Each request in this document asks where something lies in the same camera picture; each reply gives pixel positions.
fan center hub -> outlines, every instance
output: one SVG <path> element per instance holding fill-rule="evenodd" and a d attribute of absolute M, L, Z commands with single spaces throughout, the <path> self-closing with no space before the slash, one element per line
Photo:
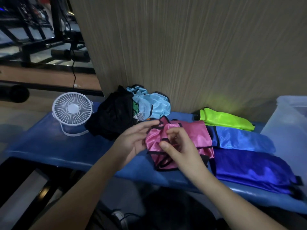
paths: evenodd
<path fill-rule="evenodd" d="M 70 104 L 68 106 L 68 112 L 71 114 L 75 114 L 79 111 L 79 106 L 77 104 Z"/>

hand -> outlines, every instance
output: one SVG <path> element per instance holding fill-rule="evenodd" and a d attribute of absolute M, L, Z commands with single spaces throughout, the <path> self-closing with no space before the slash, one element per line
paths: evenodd
<path fill-rule="evenodd" d="M 159 120 L 153 120 L 136 124 L 124 131 L 115 140 L 107 153 L 118 161 L 118 170 L 121 170 L 128 164 L 136 154 L 146 149 L 144 142 L 147 136 L 146 132 L 151 126 L 158 125 L 159 123 Z"/>
<path fill-rule="evenodd" d="M 166 133 L 170 142 L 176 141 L 179 144 L 180 152 L 166 141 L 161 141 L 160 147 L 176 162 L 182 173 L 197 186 L 201 177 L 208 171 L 197 148 L 182 127 L 173 127 Z"/>

blue folded fabric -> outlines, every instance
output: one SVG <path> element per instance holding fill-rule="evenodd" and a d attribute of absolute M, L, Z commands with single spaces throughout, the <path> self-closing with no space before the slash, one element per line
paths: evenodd
<path fill-rule="evenodd" d="M 291 187 L 297 184 L 290 166 L 268 153 L 215 148 L 210 167 L 220 180 L 274 193 L 293 194 Z"/>
<path fill-rule="evenodd" d="M 206 126 L 212 139 L 212 146 L 254 152 L 276 152 L 274 144 L 266 135 L 232 127 Z"/>
<path fill-rule="evenodd" d="M 157 92 L 148 94 L 145 88 L 137 85 L 127 87 L 127 91 L 133 93 L 132 99 L 138 104 L 139 112 L 143 113 L 144 119 L 159 119 L 170 114 L 171 104 L 167 96 Z"/>

pink satin garment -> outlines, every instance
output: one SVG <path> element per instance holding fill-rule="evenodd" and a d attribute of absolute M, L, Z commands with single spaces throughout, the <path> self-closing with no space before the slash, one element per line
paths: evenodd
<path fill-rule="evenodd" d="M 162 140 L 169 142 L 166 131 L 172 127 L 183 127 L 186 130 L 205 164 L 207 164 L 210 158 L 214 158 L 212 140 L 203 121 L 195 121 L 192 123 L 180 120 L 169 121 L 167 117 L 163 116 L 160 118 L 160 124 L 148 132 L 145 140 L 148 154 L 151 155 L 156 170 L 166 171 L 178 169 L 176 163 L 159 146 Z M 179 145 L 173 144 L 173 146 L 178 149 Z"/>

person's left hand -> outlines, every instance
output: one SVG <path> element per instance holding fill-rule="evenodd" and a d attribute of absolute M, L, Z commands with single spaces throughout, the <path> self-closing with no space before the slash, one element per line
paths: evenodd
<path fill-rule="evenodd" d="M 119 163 L 119 170 L 128 164 L 139 152 L 146 149 L 144 139 L 151 126 L 158 125 L 159 120 L 136 124 L 124 131 L 107 152 Z"/>

